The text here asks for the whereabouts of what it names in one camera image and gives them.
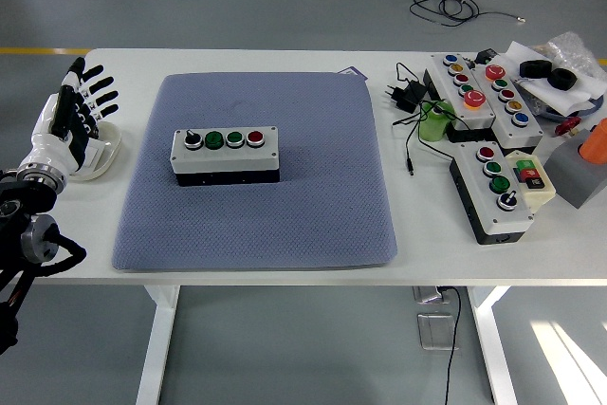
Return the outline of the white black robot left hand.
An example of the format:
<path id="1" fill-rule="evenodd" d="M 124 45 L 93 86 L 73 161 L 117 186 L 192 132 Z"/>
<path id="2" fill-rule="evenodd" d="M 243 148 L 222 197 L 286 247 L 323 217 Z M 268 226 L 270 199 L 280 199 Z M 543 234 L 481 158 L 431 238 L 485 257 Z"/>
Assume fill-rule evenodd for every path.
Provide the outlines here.
<path id="1" fill-rule="evenodd" d="M 48 165 L 74 175 L 96 164 L 104 148 L 99 121 L 119 109 L 114 103 L 119 94 L 112 88 L 114 78 L 103 77 L 103 71 L 101 64 L 86 68 L 83 57 L 69 67 L 35 124 L 24 166 Z"/>

